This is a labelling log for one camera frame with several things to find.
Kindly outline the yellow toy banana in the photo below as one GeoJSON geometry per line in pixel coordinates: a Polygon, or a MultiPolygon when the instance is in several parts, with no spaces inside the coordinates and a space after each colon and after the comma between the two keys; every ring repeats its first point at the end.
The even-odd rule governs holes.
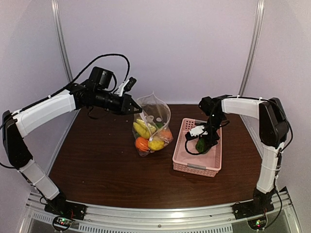
{"type": "Polygon", "coordinates": [[[133,127],[135,131],[143,138],[149,139],[152,134],[154,134],[157,129],[155,126],[151,125],[150,123],[145,124],[142,119],[136,119],[133,122],[133,127]]]}

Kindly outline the green toy bell pepper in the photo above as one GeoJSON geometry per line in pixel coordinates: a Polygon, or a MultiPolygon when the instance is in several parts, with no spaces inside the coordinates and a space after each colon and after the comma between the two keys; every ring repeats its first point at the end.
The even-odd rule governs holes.
{"type": "Polygon", "coordinates": [[[199,154],[205,154],[210,150],[211,146],[204,138],[200,138],[197,141],[195,148],[199,154]]]}

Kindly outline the clear zip top bag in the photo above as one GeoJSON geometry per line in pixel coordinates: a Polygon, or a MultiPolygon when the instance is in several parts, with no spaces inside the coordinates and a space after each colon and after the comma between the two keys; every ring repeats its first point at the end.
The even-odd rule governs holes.
{"type": "Polygon", "coordinates": [[[171,110],[154,93],[138,98],[137,103],[142,112],[134,114],[134,145],[139,156],[146,157],[172,142],[173,134],[169,127],[171,110]]]}

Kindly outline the orange toy tangerine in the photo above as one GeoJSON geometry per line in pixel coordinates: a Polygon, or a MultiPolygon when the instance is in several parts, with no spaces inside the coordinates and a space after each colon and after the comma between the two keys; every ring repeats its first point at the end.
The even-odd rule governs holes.
{"type": "Polygon", "coordinates": [[[138,137],[135,141],[135,146],[139,151],[147,152],[149,150],[148,139],[138,137]]]}

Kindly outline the orange green toy carrot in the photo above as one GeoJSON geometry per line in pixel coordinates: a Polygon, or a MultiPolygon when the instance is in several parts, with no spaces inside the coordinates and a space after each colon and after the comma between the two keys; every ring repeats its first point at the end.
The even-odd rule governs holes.
{"type": "Polygon", "coordinates": [[[164,123],[156,122],[155,125],[158,128],[157,136],[163,139],[166,142],[171,142],[173,139],[173,135],[169,128],[164,127],[164,123]]]}

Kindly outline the yellow toy lemon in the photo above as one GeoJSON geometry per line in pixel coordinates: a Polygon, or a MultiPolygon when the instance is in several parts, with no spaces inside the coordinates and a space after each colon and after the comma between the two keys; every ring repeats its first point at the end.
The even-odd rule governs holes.
{"type": "Polygon", "coordinates": [[[158,151],[163,149],[165,146],[165,142],[162,140],[153,140],[148,142],[148,147],[152,151],[158,151]]]}

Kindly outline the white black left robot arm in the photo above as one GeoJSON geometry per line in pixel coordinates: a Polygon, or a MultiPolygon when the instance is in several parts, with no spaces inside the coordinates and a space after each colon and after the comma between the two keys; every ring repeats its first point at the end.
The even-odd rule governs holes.
{"type": "Polygon", "coordinates": [[[137,80],[130,77],[116,91],[108,91],[110,81],[115,78],[113,72],[94,67],[84,82],[69,84],[58,94],[48,96],[28,109],[6,111],[2,115],[3,146],[11,167],[30,181],[60,216],[70,211],[66,196],[34,161],[24,137],[45,123],[83,107],[100,107],[121,116],[141,113],[142,108],[128,94],[137,80]]]}

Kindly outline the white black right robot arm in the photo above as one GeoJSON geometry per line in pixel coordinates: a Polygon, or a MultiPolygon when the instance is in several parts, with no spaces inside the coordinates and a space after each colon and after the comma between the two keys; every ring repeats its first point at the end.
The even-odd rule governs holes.
{"type": "Polygon", "coordinates": [[[253,214],[260,214],[276,193],[276,178],[281,168],[282,153],[290,129],[280,100],[223,95],[202,98],[199,108],[208,116],[203,131],[199,134],[199,138],[204,141],[204,152],[217,145],[220,138],[217,131],[223,126],[226,114],[251,117],[259,121],[263,155],[259,180],[253,192],[253,200],[249,203],[249,210],[253,214]]]}

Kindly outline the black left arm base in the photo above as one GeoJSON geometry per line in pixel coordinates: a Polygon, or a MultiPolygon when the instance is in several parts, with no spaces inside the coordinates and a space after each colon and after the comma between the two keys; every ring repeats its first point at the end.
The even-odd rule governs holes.
{"type": "Polygon", "coordinates": [[[54,199],[46,198],[46,212],[73,220],[84,220],[86,205],[67,200],[66,195],[60,192],[54,199]]]}

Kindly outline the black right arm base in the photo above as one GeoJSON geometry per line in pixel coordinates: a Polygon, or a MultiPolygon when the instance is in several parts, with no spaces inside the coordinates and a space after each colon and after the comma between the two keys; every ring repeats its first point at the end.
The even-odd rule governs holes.
{"type": "Polygon", "coordinates": [[[235,219],[249,218],[273,211],[275,209],[272,203],[272,196],[274,193],[274,188],[268,193],[262,193],[255,188],[252,200],[236,202],[232,205],[235,219]]]}

